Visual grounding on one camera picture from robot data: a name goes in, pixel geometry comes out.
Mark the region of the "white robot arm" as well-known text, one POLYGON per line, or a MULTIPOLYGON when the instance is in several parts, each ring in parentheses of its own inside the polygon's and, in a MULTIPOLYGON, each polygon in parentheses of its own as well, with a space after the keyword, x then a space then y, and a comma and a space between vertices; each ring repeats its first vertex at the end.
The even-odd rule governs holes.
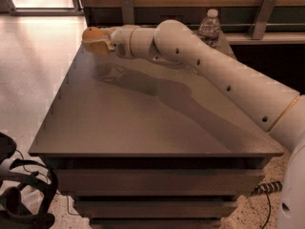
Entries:
POLYGON ((261 129, 291 152, 276 229, 305 229, 305 97, 202 42, 187 26, 166 20, 82 33, 87 52, 142 58, 171 68, 189 66, 228 96, 261 129))

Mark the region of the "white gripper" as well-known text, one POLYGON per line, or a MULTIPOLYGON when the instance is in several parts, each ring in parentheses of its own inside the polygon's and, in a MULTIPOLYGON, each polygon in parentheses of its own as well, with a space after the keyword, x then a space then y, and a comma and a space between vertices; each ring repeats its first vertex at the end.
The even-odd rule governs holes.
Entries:
MULTIPOLYGON (((133 59, 131 50, 133 25, 102 28, 101 31, 103 36, 111 37, 111 43, 117 56, 133 59)), ((101 55, 109 55, 111 52, 110 39, 108 37, 83 39, 82 44, 87 52, 101 55)))

